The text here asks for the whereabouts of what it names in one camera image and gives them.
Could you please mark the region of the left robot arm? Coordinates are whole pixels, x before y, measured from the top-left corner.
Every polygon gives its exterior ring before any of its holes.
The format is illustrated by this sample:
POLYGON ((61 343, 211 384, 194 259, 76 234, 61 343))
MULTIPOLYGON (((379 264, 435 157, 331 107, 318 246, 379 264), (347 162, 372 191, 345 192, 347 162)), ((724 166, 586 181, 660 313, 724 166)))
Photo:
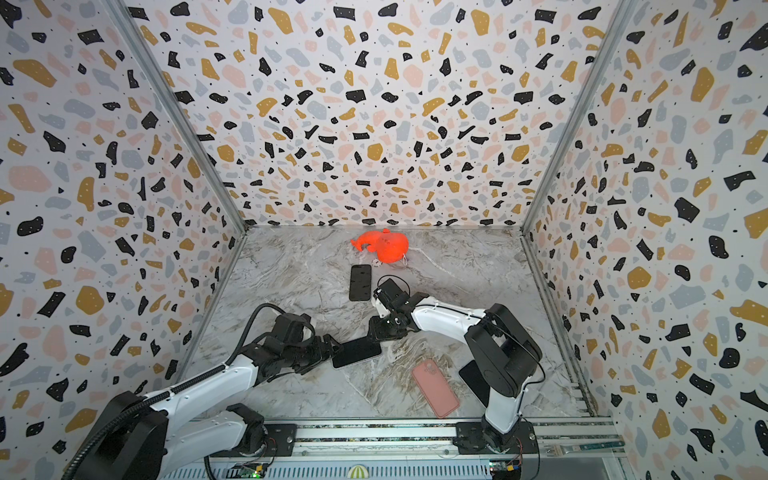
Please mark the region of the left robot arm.
POLYGON ((229 452, 274 455, 263 415, 235 397, 282 376, 303 375, 338 355, 341 344, 316 333, 308 315, 276 311, 272 329, 241 334, 227 359, 147 395, 124 392, 100 414, 66 466, 66 479, 159 479, 189 463, 229 452))

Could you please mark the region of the black phone case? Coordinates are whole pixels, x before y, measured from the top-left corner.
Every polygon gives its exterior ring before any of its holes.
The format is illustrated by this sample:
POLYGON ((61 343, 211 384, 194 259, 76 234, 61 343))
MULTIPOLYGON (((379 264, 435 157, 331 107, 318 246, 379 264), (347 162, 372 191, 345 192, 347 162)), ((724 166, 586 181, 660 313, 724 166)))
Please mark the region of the black phone case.
POLYGON ((369 264, 353 265, 350 269, 349 300, 365 302, 371 299, 372 266, 369 264))

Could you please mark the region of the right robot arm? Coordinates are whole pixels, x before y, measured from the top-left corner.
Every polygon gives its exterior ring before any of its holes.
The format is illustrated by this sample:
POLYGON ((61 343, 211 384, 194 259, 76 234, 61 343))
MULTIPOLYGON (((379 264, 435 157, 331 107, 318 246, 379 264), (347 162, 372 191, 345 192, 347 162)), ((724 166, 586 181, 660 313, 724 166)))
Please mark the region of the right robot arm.
POLYGON ((505 452, 515 445, 513 431, 522 419, 528 386, 535 384, 542 352, 504 305, 470 309, 425 293, 408 294, 388 279, 372 293, 377 315, 369 322, 376 341, 393 341, 411 332, 432 332, 465 344, 481 379, 489 387, 481 420, 486 445, 505 452))

